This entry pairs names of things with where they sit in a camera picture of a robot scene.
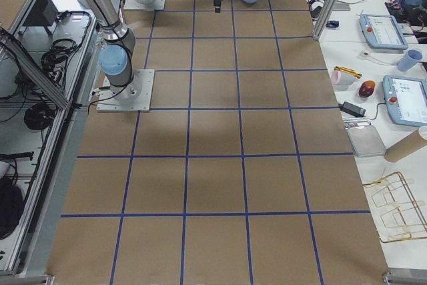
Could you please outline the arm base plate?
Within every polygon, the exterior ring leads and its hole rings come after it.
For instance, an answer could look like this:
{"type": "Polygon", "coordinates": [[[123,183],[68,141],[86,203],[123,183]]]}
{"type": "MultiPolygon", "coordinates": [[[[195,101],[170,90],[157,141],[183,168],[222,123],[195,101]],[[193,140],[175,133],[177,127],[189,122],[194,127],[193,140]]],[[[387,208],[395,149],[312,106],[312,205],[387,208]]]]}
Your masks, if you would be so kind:
{"type": "Polygon", "coordinates": [[[165,0],[125,0],[125,11],[162,11],[165,0]]]}
{"type": "Polygon", "coordinates": [[[108,78],[103,79],[103,86],[108,89],[101,91],[96,110],[99,112],[148,112],[151,105],[154,69],[134,69],[132,82],[122,88],[110,86],[108,78]]]}

